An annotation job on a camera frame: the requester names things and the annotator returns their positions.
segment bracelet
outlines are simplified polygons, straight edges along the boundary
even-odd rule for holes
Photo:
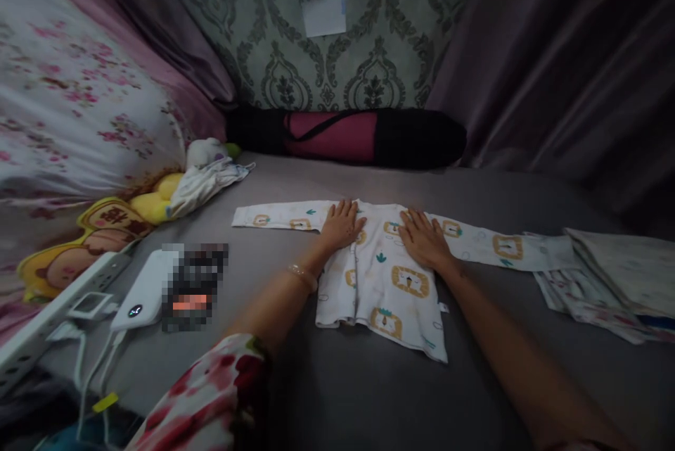
[[[289,273],[292,273],[293,275],[295,275],[296,277],[301,279],[304,283],[306,283],[309,286],[309,292],[310,293],[315,292],[319,288],[319,283],[304,268],[301,268],[298,265],[288,265],[286,267],[286,271],[288,271]]]

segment white power bank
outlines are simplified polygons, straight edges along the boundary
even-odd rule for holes
[[[110,323],[111,331],[141,328],[160,320],[162,297],[168,291],[174,266],[181,256],[182,253],[172,250],[156,250],[148,256],[141,273]]]

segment woman's left hand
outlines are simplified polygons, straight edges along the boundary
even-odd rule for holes
[[[327,249],[335,252],[356,241],[356,237],[364,228],[366,218],[356,220],[359,204],[352,200],[342,200],[337,206],[332,205],[323,223],[319,242]]]

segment wall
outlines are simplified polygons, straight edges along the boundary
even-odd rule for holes
[[[422,108],[465,0],[346,0],[347,32],[307,39],[301,1],[183,0],[242,100]]]

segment purple curtain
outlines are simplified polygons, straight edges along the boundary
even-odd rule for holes
[[[462,166],[562,177],[674,235],[675,0],[470,0],[427,108],[467,127]]]
[[[180,0],[117,0],[165,61],[207,98],[225,105],[236,90],[225,67]]]

